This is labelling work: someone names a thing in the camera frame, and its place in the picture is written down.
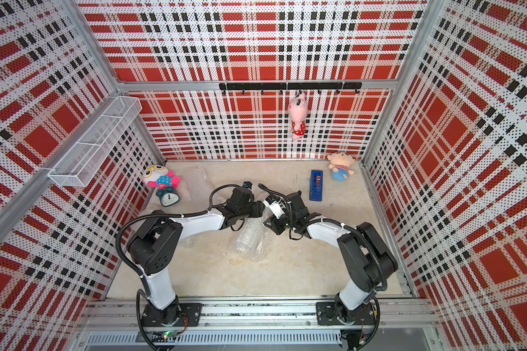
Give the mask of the bubble wrap pile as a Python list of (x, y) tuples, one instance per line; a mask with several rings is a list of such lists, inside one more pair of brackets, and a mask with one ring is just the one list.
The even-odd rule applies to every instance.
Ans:
[(247, 218), (233, 236), (230, 245), (232, 253), (255, 263), (262, 261), (269, 251), (269, 234), (272, 234), (264, 222), (271, 215), (272, 212), (265, 209), (262, 217)]

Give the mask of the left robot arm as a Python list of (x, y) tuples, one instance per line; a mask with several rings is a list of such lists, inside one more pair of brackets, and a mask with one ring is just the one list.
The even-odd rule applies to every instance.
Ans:
[(117, 233), (117, 254), (137, 273), (146, 299), (155, 309), (164, 311), (176, 303), (177, 294), (165, 269), (181, 239), (232, 228), (238, 221), (260, 218), (264, 214), (265, 205), (256, 200), (250, 182), (226, 184), (218, 190), (229, 187), (233, 189), (231, 197), (224, 203), (214, 204), (211, 195), (209, 206), (203, 211), (170, 214), (156, 210), (131, 220)]

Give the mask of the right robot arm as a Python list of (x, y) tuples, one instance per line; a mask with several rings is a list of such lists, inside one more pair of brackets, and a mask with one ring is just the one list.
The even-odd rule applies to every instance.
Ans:
[(360, 313), (379, 312), (375, 306), (378, 293), (388, 288), (388, 279), (398, 270), (398, 262), (378, 231), (369, 222), (352, 227), (316, 212), (309, 212), (301, 192), (284, 195), (263, 184), (269, 194), (264, 204), (272, 216), (264, 226), (277, 235), (288, 230), (290, 239), (309, 238), (338, 248), (348, 271), (348, 284), (335, 296), (334, 318), (351, 325)]

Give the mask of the blue tape dispenser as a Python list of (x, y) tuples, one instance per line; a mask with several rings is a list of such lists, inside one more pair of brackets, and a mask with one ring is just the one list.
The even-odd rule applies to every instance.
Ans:
[(322, 202), (324, 193), (324, 173), (312, 170), (310, 173), (309, 200)]

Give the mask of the plush doll blue pants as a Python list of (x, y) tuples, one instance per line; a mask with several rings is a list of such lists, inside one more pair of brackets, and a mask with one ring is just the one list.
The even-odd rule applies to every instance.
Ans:
[(334, 153), (327, 156), (331, 176), (335, 181), (344, 182), (350, 176), (354, 175), (351, 169), (355, 159), (346, 153)]

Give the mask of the teal alarm clock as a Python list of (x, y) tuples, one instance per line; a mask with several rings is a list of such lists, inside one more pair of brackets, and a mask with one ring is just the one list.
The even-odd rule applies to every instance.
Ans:
[(179, 202), (179, 195), (174, 187), (168, 186), (156, 191), (162, 207), (170, 207)]

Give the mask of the white pink owl plush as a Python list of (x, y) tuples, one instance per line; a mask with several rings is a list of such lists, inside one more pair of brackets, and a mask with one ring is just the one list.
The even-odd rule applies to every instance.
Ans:
[(166, 187), (177, 188), (181, 178), (165, 166), (151, 165), (143, 172), (141, 180), (149, 187), (164, 189)]

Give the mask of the pink hanging plush toy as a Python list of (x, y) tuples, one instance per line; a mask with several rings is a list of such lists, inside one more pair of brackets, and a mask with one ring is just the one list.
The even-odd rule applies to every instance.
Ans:
[(308, 102), (304, 92), (297, 95), (288, 104), (288, 115), (292, 126), (292, 140), (300, 139), (306, 133)]

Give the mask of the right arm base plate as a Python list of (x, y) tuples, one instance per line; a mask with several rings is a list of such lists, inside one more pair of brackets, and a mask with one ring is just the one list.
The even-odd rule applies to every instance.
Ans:
[(318, 302), (316, 318), (320, 326), (373, 326), (376, 309), (373, 304), (349, 310), (341, 302)]

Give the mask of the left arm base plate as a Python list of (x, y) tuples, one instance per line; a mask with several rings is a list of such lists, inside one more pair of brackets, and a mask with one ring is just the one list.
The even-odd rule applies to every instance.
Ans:
[(145, 327), (196, 327), (199, 325), (203, 304), (172, 303), (163, 310), (148, 303), (139, 313)]

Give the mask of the black hook rail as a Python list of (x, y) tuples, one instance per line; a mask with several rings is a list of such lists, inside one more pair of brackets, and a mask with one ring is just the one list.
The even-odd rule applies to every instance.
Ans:
[(303, 90), (333, 90), (357, 91), (363, 87), (362, 82), (279, 82), (279, 83), (220, 83), (221, 92), (236, 91), (245, 93), (248, 91), (296, 91)]

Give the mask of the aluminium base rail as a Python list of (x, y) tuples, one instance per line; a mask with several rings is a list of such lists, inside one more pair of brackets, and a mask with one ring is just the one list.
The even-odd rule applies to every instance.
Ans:
[(425, 300), (385, 295), (344, 322), (332, 297), (182, 298), (182, 315), (162, 323), (145, 303), (89, 304), (73, 350), (442, 350)]

